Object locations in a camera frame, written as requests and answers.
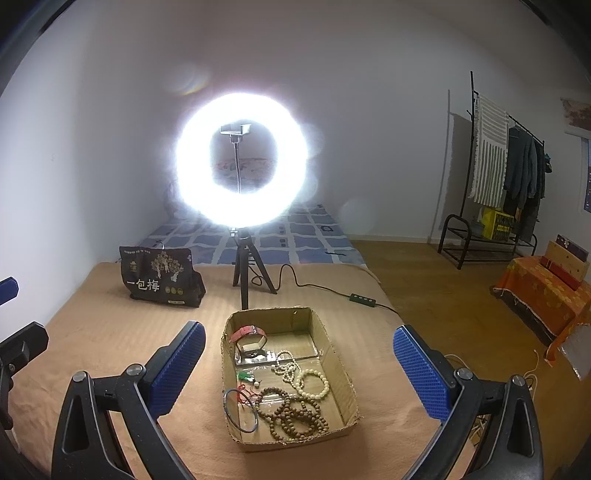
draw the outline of striped towel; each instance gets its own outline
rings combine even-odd
[[[476,149],[470,198],[481,205],[499,208],[507,168],[507,112],[479,95],[474,122]]]

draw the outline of tan blanket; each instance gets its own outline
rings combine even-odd
[[[268,267],[277,283],[278,265]],[[300,283],[317,283],[388,304],[367,271],[348,265],[295,265]],[[146,362],[168,344],[187,320],[207,332],[206,350],[172,412],[160,425],[198,479],[260,478],[276,471],[282,480],[309,478],[399,479],[413,464],[439,423],[427,417],[392,353],[392,335],[402,324],[395,313],[349,302],[331,292],[298,288],[284,272],[278,295],[251,288],[251,307],[312,307],[326,325],[355,385],[361,420],[351,435],[287,450],[243,453],[226,430],[222,410],[220,337],[240,308],[232,288],[232,267],[202,267],[207,288],[198,309],[131,300],[118,264],[97,265],[47,326],[49,348],[19,372],[10,411],[24,453],[49,471],[57,419],[70,378],[78,370],[92,377],[120,374]],[[119,438],[134,474],[149,478],[119,414]],[[450,478],[460,478],[473,449],[464,449]]]

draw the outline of yellow box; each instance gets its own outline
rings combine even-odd
[[[482,215],[482,236],[490,240],[509,240],[515,218],[494,208],[485,207]]]

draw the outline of bed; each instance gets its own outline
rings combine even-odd
[[[361,254],[321,203],[295,204],[282,216],[250,230],[266,265],[365,266]],[[194,265],[232,265],[236,260],[236,243],[230,230],[200,214],[170,219],[139,246],[190,248]]]
[[[279,265],[269,265],[276,278]],[[337,291],[356,292],[389,304],[376,279],[355,265],[299,264],[298,280]],[[395,313],[351,303],[317,288],[298,288],[292,278],[271,295],[251,289],[254,308],[310,306],[320,316],[356,388],[362,418],[338,439],[288,450],[244,453],[226,430],[222,409],[220,338],[226,319],[240,308],[230,265],[197,268],[207,287],[198,309],[129,298],[118,264],[97,265],[48,324],[50,343],[41,357],[15,376],[10,412],[23,452],[49,471],[61,404],[71,376],[84,369],[93,377],[119,375],[145,362],[169,343],[186,321],[207,332],[205,352],[172,412],[160,425],[198,479],[254,479],[276,472],[284,480],[311,478],[399,479],[416,460],[439,422],[430,419],[392,354],[392,335],[402,321]],[[149,478],[122,427],[115,424],[138,479]],[[460,478],[473,453],[467,445],[449,478]],[[292,468],[296,463],[300,468]]]

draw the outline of blue bangle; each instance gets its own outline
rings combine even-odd
[[[245,398],[246,401],[248,402],[248,404],[250,405],[250,407],[252,409],[252,413],[255,416],[255,425],[252,428],[252,430],[244,430],[243,428],[241,428],[240,425],[237,425],[236,422],[234,421],[234,419],[230,416],[230,412],[228,412],[228,394],[230,392],[236,392],[238,395],[242,395],[243,398]],[[230,420],[230,423],[232,423],[232,425],[234,425],[242,433],[253,433],[258,428],[258,415],[256,413],[255,406],[252,404],[251,399],[249,397],[247,397],[246,394],[242,390],[238,390],[237,388],[230,388],[225,391],[225,393],[223,395],[223,411],[226,413],[226,417],[228,418],[228,420]]]

